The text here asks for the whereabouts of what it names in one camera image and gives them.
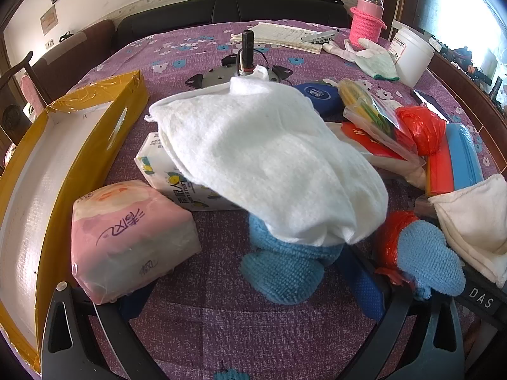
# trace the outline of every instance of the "beige cloth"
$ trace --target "beige cloth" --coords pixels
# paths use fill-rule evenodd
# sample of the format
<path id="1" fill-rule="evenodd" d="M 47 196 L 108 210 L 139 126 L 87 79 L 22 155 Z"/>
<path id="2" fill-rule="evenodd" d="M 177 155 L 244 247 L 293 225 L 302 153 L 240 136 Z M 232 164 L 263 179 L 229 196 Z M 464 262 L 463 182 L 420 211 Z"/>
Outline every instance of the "beige cloth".
<path id="1" fill-rule="evenodd" d="M 434 205 L 451 248 L 502 288 L 507 280 L 507 183 L 501 174 L 436 195 Z"/>

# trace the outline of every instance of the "blue case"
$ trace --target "blue case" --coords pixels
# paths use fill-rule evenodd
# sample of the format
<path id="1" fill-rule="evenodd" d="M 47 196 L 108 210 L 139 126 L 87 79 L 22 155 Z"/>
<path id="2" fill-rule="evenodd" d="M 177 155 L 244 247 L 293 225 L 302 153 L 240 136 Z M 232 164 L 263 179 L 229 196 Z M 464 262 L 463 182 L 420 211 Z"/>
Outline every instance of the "blue case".
<path id="1" fill-rule="evenodd" d="M 321 83 L 304 83 L 295 85 L 294 88 L 312 101 L 313 108 L 321 117 L 343 113 L 345 106 L 338 94 L 338 88 Z"/>
<path id="2" fill-rule="evenodd" d="M 483 181 L 481 166 L 468 129 L 460 123 L 447 124 L 446 136 L 451 153 L 454 190 Z"/>

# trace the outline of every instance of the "white work glove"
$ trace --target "white work glove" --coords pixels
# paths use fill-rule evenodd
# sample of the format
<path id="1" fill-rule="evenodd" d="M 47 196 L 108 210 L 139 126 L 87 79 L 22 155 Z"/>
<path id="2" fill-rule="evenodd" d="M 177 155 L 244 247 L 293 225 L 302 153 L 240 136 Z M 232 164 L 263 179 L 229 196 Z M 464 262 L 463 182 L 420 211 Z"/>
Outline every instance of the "white work glove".
<path id="1" fill-rule="evenodd" d="M 384 47 L 367 38 L 360 38 L 358 42 L 365 50 L 356 52 L 348 38 L 344 41 L 346 50 L 341 49 L 334 41 L 323 44 L 323 48 L 330 54 L 356 63 L 361 70 L 375 80 L 396 81 L 400 79 L 391 56 Z"/>

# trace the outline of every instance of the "floral tablecloth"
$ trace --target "floral tablecloth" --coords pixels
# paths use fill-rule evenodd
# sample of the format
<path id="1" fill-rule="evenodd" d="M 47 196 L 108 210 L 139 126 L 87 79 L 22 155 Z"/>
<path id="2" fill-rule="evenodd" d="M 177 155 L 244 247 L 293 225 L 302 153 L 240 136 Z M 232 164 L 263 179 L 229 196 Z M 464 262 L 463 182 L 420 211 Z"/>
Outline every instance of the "floral tablecloth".
<path id="1" fill-rule="evenodd" d="M 280 20 L 281 24 L 325 31 L 329 27 Z M 91 70 L 77 86 L 140 69 L 150 94 L 149 105 L 172 94 L 192 90 L 184 82 L 192 75 L 219 66 L 240 44 L 230 35 L 257 22 L 224 23 L 176 30 L 136 41 Z M 337 41 L 343 45 L 347 32 Z M 333 77 L 350 78 L 380 98 L 415 105 L 410 90 L 400 82 L 376 81 L 355 64 L 331 54 L 311 54 L 275 44 L 256 44 L 271 65 L 293 70 L 299 83 Z M 261 64 L 262 58 L 256 55 Z M 472 134 L 485 177 L 496 173 L 493 159 L 471 121 L 447 90 L 426 71 L 416 88 L 433 96 L 453 121 Z M 157 130 L 141 116 L 118 153 L 107 184 L 141 179 L 134 157 L 149 132 Z M 401 180 L 386 182 L 389 209 L 407 210 L 422 192 Z M 347 285 L 332 267 L 317 292 L 293 307 L 269 303 L 239 273 L 239 263 L 250 251 L 244 211 L 194 213 L 203 251 L 159 279 L 142 314 L 131 321 L 146 349 L 170 379 L 207 380 L 325 380 L 335 378 L 356 353 L 374 322 L 367 319 Z M 369 241 L 360 243 L 363 250 Z M 473 315 L 459 307 L 462 328 Z M 108 350 L 95 323 L 108 362 L 121 367 Z M 395 347 L 392 370 L 410 333 L 407 324 Z"/>

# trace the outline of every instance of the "white bucket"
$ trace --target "white bucket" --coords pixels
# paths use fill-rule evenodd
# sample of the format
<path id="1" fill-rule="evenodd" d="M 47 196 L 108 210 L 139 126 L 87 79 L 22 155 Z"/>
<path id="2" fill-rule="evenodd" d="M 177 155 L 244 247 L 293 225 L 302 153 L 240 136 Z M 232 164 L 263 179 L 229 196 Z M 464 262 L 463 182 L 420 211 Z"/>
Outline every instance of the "white bucket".
<path id="1" fill-rule="evenodd" d="M 398 30 L 388 51 L 400 81 L 410 88 L 417 84 L 435 54 L 431 45 L 406 26 Z"/>

